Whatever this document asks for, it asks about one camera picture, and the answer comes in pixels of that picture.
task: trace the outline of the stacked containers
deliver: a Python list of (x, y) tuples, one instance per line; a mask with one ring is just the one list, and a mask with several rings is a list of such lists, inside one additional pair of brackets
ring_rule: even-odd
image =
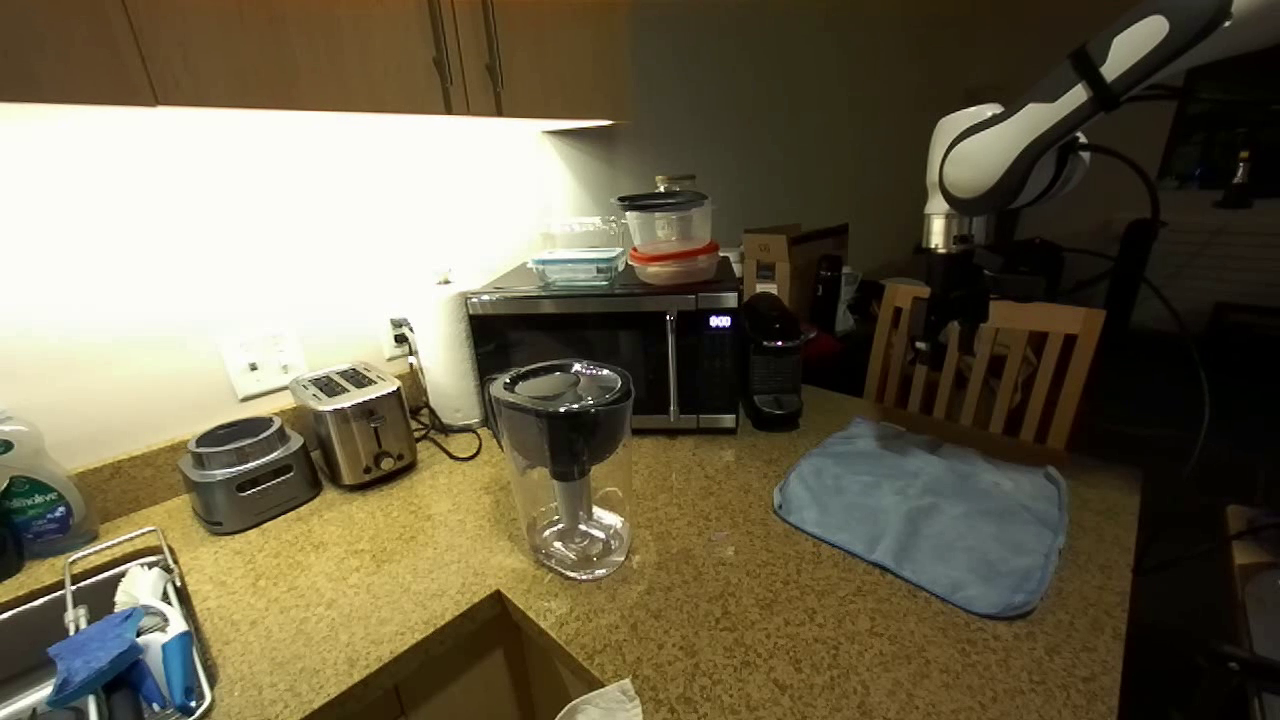
[(626, 230), (615, 215), (561, 221), (526, 267), (546, 289), (605, 289), (625, 273)]
[(619, 198), (630, 250), (626, 263), (645, 286), (699, 286), (714, 276), (712, 202), (704, 193)]

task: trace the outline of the electrical outlet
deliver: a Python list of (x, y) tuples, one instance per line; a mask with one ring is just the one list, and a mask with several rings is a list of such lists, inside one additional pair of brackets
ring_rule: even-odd
[(304, 374), (304, 347), (285, 330), (257, 330), (218, 341), (240, 400), (266, 395)]
[(410, 359), (417, 358), (417, 333), (409, 317), (392, 317), (392, 338), (389, 338), (389, 359)]

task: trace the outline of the wooden cabinet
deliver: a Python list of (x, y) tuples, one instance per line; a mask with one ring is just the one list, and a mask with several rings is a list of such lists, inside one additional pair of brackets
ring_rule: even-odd
[(626, 0), (0, 0), (0, 102), (615, 116)]
[(0, 0), (0, 102), (153, 103), (119, 0)]
[(161, 103), (444, 111), (432, 0), (126, 0)]
[(615, 116), (626, 0), (446, 0), (454, 111)]

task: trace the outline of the toaster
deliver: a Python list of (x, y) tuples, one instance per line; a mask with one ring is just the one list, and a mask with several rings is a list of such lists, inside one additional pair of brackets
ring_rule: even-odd
[(350, 363), (291, 382), (291, 395), (308, 416), (324, 482), (357, 487), (417, 466), (398, 382)]

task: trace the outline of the wooden chair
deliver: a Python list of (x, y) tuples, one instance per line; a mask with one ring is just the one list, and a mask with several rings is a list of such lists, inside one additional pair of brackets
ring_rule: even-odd
[(863, 395), (892, 413), (982, 429), (1050, 453), (1066, 450), (1102, 312), (1076, 306), (993, 301), (970, 352), (944, 330), (944, 363), (907, 352), (911, 310), (929, 286), (882, 282)]

